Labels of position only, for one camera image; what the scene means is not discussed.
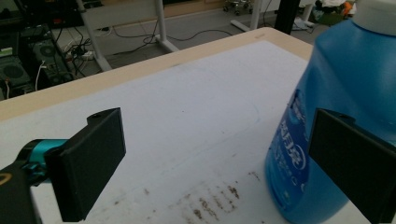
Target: metal stand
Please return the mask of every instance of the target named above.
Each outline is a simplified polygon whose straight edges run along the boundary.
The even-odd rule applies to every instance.
[[[247,27],[246,25],[242,24],[240,21],[237,21],[237,20],[232,20],[231,24],[236,26],[237,28],[239,28],[240,30],[242,30],[244,32],[257,29],[257,27],[259,26],[260,13],[263,12],[262,5],[268,4],[268,1],[269,0],[255,0],[254,1],[253,13],[251,16],[251,21],[250,21],[250,27]],[[309,15],[311,14],[312,8],[314,6],[311,2],[312,1],[310,1],[310,0],[302,0],[302,4],[306,4],[305,9],[304,9],[304,14],[302,16],[302,20],[304,22],[308,22]],[[276,10],[276,9],[277,8],[274,8],[274,7],[268,8],[269,11]]]
[[[84,7],[82,0],[76,1],[78,3],[78,10],[81,14],[81,18],[84,21],[92,42],[95,60],[102,71],[108,71],[112,68],[98,46],[93,33],[94,29],[131,23],[142,18],[150,18],[151,15],[156,15],[160,24],[160,34],[157,35],[156,38],[163,47],[171,52],[178,51],[178,48],[166,39],[162,0],[126,1],[125,3],[120,3],[114,6],[96,7],[88,10]]]

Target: stain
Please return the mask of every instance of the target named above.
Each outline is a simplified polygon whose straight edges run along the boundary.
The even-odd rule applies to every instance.
[[[199,219],[202,220],[202,214],[201,214],[201,211],[200,211],[200,210],[194,209],[194,214],[195,214]]]
[[[219,209],[223,210],[223,205],[221,204],[221,200],[216,195],[212,195],[213,200],[215,201],[216,205]]]
[[[218,215],[209,207],[207,201],[205,201],[203,198],[200,198],[199,201],[201,202],[201,206],[204,211],[206,211],[210,216],[214,217],[215,220],[219,221]]]
[[[186,219],[187,224],[195,224],[195,222],[190,217],[184,217]]]
[[[172,67],[178,67],[180,65],[182,65],[183,63],[175,63],[174,65],[172,65]]]
[[[259,176],[257,175],[256,172],[253,171],[253,172],[249,172],[248,174],[249,174],[249,175],[253,175],[254,177],[256,177],[256,179],[257,179],[258,181],[261,181],[260,178],[259,178]]]
[[[228,186],[228,190],[235,196],[235,198],[239,199],[238,190],[236,190],[236,188]]]
[[[263,37],[265,37],[265,34],[254,36],[254,38],[256,38],[256,39],[261,39],[261,38],[263,38]]]
[[[231,209],[223,209],[226,213],[231,213],[233,210],[236,209],[236,206],[233,204],[233,200],[231,200],[224,191],[221,191],[221,195],[227,200],[228,204],[231,206]]]

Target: floor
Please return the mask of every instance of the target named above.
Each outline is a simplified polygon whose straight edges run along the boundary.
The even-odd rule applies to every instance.
[[[242,12],[235,16],[230,10],[222,9],[195,13],[185,16],[168,18],[165,20],[168,40],[179,49],[186,49],[210,41],[225,38],[230,35],[243,33],[233,26],[230,21],[238,20],[246,26],[250,25],[251,15]],[[273,26],[276,21],[274,12],[262,13],[259,28]],[[292,31],[291,35],[307,43],[313,44],[315,38],[328,29],[324,25],[315,25],[309,30]],[[132,25],[110,27],[108,30],[95,31],[101,51],[112,68],[122,67],[131,63],[141,62],[168,53],[155,43],[153,34],[158,34],[155,21],[138,21]],[[67,49],[73,42],[79,43],[87,38],[84,27],[69,28],[64,31],[59,40],[61,49]],[[77,62],[80,65],[78,77],[86,77],[101,73],[100,67],[94,60]]]

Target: table surface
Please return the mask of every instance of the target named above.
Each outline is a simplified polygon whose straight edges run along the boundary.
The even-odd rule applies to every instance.
[[[87,223],[286,223],[263,159],[312,47],[264,28],[0,102],[0,166],[120,107],[127,154]],[[33,188],[62,223],[51,186]],[[328,223],[367,223],[351,203]]]

